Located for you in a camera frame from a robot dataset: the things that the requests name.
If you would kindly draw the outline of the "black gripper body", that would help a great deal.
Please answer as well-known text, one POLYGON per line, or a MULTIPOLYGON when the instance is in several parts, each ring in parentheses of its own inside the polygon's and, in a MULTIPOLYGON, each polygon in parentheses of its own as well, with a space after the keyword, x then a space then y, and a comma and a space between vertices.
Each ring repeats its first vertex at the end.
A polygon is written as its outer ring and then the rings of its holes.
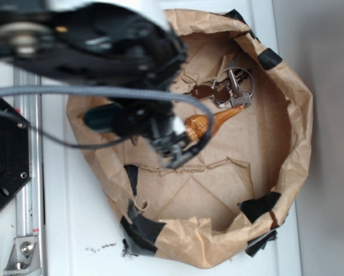
POLYGON ((161 158, 166 168, 177 169, 194 158, 200 143, 188 138, 185 124, 173 112, 170 101, 116 99, 117 114, 112 117, 112 131, 124 137, 139 135, 161 158))

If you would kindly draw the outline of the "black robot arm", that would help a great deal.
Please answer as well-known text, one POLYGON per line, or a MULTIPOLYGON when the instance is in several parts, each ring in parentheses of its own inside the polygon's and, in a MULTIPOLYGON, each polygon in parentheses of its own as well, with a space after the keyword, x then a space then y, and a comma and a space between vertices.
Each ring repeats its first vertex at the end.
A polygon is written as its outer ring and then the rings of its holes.
POLYGON ((37 75, 77 85, 109 86, 108 104, 83 116, 92 131, 147 139, 168 167, 195 157, 167 91, 187 58, 154 1, 0 1, 0 59, 37 75))

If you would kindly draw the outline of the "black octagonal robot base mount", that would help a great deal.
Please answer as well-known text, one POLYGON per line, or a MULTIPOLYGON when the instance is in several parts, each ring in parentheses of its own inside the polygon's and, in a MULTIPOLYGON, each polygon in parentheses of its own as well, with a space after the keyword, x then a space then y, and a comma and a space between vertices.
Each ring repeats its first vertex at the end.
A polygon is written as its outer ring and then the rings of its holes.
POLYGON ((30 122, 0 98, 0 212, 31 179, 30 122))

